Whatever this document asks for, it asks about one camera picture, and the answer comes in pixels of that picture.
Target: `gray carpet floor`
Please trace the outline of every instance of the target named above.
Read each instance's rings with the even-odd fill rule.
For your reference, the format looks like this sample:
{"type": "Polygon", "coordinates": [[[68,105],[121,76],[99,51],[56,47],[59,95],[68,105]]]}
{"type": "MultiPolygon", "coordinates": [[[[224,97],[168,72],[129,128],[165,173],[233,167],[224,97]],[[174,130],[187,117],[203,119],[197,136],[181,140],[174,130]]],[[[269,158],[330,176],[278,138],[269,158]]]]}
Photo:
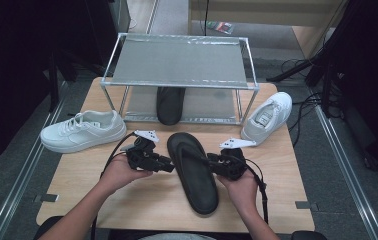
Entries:
{"type": "MultiPolygon", "coordinates": [[[[182,29],[185,28],[179,20],[180,18],[175,16],[178,14],[170,10],[170,8],[181,7],[181,5],[177,6],[177,2],[173,0],[159,1],[151,33],[183,33],[182,29]]],[[[199,31],[195,28],[199,26],[199,23],[194,22],[193,25],[194,31],[199,31]]],[[[287,64],[291,64],[291,62],[285,62],[286,60],[302,58],[302,53],[300,53],[290,27],[254,25],[235,25],[234,36],[241,34],[249,37],[253,52],[255,52],[255,70],[259,81],[280,74],[283,64],[284,67],[290,67],[287,64]]],[[[90,83],[95,77],[93,73],[85,69],[79,69],[78,72],[79,76],[76,82],[64,83],[67,94],[63,96],[64,104],[58,122],[68,119],[68,114],[79,112],[90,83]]],[[[310,89],[304,85],[301,74],[295,75],[294,79],[276,83],[276,86],[279,91],[289,93],[293,102],[302,102],[311,94],[310,89]]],[[[49,101],[50,99],[47,97],[39,105],[0,156],[0,211],[17,176],[26,164],[33,144],[38,142],[38,134],[49,114],[49,101]]],[[[292,126],[297,121],[298,108],[299,105],[294,105],[287,122],[288,126],[292,126]]],[[[364,166],[362,152],[346,123],[336,118],[330,121],[335,127],[345,153],[378,217],[378,172],[371,171],[364,166]]],[[[297,129],[291,131],[293,141],[297,134],[297,129]]],[[[330,240],[370,239],[315,109],[302,118],[299,134],[299,141],[294,150],[308,201],[313,206],[312,214],[316,230],[330,240]]],[[[19,196],[19,204],[16,209],[14,208],[12,218],[8,219],[9,224],[5,232],[1,233],[3,237],[0,239],[32,239],[38,229],[35,219],[41,206],[39,202],[33,200],[37,194],[46,193],[60,157],[61,154],[48,150],[41,152],[28,185],[23,195],[19,196]]],[[[98,239],[107,239],[108,230],[99,229],[97,234],[98,239]]],[[[282,239],[290,239],[290,236],[286,234],[279,236],[282,239]]]]}

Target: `black controller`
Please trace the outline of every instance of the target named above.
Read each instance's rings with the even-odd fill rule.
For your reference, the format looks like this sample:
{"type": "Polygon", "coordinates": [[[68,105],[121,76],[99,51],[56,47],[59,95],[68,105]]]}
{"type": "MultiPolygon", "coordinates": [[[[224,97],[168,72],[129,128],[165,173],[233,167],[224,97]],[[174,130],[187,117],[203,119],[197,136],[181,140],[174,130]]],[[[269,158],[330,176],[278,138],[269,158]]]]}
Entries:
{"type": "Polygon", "coordinates": [[[247,169],[245,157],[240,148],[223,149],[220,155],[208,153],[208,163],[213,173],[230,180],[238,180],[247,169]]]}
{"type": "Polygon", "coordinates": [[[154,153],[155,143],[149,139],[138,136],[134,146],[126,150],[127,159],[131,169],[141,168],[148,171],[172,172],[174,166],[171,159],[154,153]]]}

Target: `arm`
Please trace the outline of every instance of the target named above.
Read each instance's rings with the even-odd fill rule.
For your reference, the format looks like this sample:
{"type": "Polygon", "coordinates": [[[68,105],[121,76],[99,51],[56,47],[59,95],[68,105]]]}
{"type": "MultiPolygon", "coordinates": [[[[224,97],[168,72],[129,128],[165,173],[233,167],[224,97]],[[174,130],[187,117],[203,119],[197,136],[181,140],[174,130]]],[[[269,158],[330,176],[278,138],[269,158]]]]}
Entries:
{"type": "Polygon", "coordinates": [[[227,188],[230,200],[248,228],[252,239],[279,239],[257,211],[258,185],[250,171],[245,171],[237,181],[230,181],[222,176],[217,176],[217,179],[227,188]]]}
{"type": "Polygon", "coordinates": [[[40,239],[83,239],[110,195],[130,182],[150,175],[152,172],[132,170],[126,156],[116,156],[99,182],[40,239]]]}

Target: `slipper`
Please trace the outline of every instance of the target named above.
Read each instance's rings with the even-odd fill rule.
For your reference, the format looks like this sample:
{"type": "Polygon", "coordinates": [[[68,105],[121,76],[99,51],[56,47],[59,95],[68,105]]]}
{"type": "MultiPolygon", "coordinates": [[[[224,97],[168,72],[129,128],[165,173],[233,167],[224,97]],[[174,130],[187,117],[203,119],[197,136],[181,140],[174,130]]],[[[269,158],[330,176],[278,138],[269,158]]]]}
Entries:
{"type": "Polygon", "coordinates": [[[217,186],[199,141],[189,133],[175,133],[168,139],[167,148],[193,210],[203,215],[214,212],[217,186]]]}
{"type": "Polygon", "coordinates": [[[174,125],[180,121],[185,90],[178,87],[158,87],[157,117],[162,124],[174,125]]]}

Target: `wooden desk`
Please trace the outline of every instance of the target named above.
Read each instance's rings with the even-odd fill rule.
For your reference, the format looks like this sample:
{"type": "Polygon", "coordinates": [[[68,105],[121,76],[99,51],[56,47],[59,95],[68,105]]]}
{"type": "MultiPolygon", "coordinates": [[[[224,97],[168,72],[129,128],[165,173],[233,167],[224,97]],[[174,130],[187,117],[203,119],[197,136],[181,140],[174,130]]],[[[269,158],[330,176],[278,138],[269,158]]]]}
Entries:
{"type": "MultiPolygon", "coordinates": [[[[321,47],[335,27],[347,0],[210,0],[208,21],[293,26],[306,58],[321,47]]],[[[206,0],[189,0],[189,34],[192,20],[205,20],[206,0]]]]}
{"type": "MultiPolygon", "coordinates": [[[[110,107],[99,85],[92,83],[82,111],[109,111],[110,107]]],[[[113,101],[120,102],[123,87],[110,87],[113,101]]],[[[276,92],[272,84],[261,84],[252,111],[276,92]]],[[[167,139],[175,132],[189,132],[204,146],[206,152],[219,153],[220,143],[230,137],[240,138],[241,126],[127,122],[128,133],[134,130],[156,130],[160,142],[155,152],[168,156],[167,139]]],[[[131,144],[128,139],[123,146],[131,144]]],[[[53,177],[48,193],[58,194],[55,203],[44,202],[37,216],[42,224],[47,218],[66,214],[95,185],[106,160],[117,142],[95,146],[84,151],[64,154],[53,177]]],[[[307,201],[298,165],[286,125],[275,131],[255,148],[244,148],[246,158],[262,169],[269,197],[269,221],[278,233],[314,230],[309,209],[297,209],[295,201],[307,201]]],[[[190,207],[177,172],[159,172],[135,181],[118,190],[104,204],[98,216],[98,227],[111,229],[150,229],[173,231],[247,232],[224,186],[217,181],[219,206],[209,217],[197,215],[190,207]]],[[[261,195],[257,207],[262,214],[261,195]]]]}

